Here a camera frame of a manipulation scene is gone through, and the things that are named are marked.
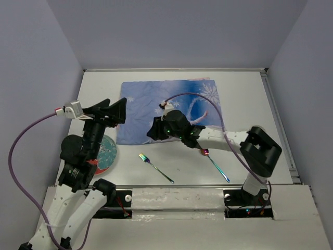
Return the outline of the rainbow metal fork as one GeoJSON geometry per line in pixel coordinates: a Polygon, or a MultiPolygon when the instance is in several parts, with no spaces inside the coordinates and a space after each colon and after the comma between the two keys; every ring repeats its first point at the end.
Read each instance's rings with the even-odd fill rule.
{"type": "Polygon", "coordinates": [[[154,169],[156,169],[161,175],[163,175],[171,184],[174,184],[174,181],[168,177],[165,173],[163,173],[158,167],[156,167],[151,161],[150,159],[143,153],[139,154],[139,157],[142,161],[144,161],[146,164],[151,165],[154,169]]]}

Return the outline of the blue Frozen placemat cloth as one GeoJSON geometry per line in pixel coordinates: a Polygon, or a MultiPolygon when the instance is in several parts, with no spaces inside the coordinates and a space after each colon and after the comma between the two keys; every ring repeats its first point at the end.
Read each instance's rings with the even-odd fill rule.
{"type": "Polygon", "coordinates": [[[167,100],[191,124],[220,128],[220,97],[214,80],[169,80],[124,82],[121,97],[127,99],[126,120],[119,125],[116,143],[141,145],[153,143],[146,134],[154,117],[163,114],[159,104],[167,100]]]}

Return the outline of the red and teal plate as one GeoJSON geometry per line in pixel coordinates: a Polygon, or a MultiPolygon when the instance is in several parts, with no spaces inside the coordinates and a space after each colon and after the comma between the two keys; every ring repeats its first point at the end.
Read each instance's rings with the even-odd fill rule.
{"type": "Polygon", "coordinates": [[[117,156],[117,145],[112,138],[107,135],[103,136],[99,153],[97,156],[97,169],[95,176],[109,170],[117,156]]]}

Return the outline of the rainbow metal spoon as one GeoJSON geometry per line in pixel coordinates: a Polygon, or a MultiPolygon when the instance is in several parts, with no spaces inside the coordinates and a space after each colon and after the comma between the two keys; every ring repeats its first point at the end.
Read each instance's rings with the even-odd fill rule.
{"type": "Polygon", "coordinates": [[[216,167],[216,169],[219,171],[219,173],[223,176],[223,178],[226,180],[227,183],[230,183],[230,179],[227,177],[227,175],[223,172],[223,170],[217,165],[217,163],[211,158],[209,150],[208,149],[201,149],[200,153],[203,156],[208,157],[210,162],[216,167]]]}

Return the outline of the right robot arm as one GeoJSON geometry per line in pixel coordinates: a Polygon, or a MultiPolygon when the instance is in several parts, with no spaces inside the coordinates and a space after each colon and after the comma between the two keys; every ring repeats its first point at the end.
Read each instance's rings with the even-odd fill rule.
{"type": "Polygon", "coordinates": [[[192,124],[179,110],[154,117],[147,136],[154,141],[177,138],[189,148],[229,151],[244,159],[249,173],[239,197],[245,204],[258,199],[260,189],[271,177],[282,153],[282,148],[260,127],[223,132],[221,128],[192,124]]]}

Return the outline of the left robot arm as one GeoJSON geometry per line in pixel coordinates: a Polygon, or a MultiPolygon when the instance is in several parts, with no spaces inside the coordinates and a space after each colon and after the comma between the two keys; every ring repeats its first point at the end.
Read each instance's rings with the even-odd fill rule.
{"type": "Polygon", "coordinates": [[[99,179],[91,184],[98,165],[98,153],[105,129],[124,124],[127,99],[111,104],[110,99],[82,108],[79,101],[55,109],[53,116],[83,120],[83,135],[66,136],[61,143],[60,159],[64,161],[56,192],[44,222],[31,240],[20,249],[72,249],[92,217],[116,196],[116,185],[99,179]]]}

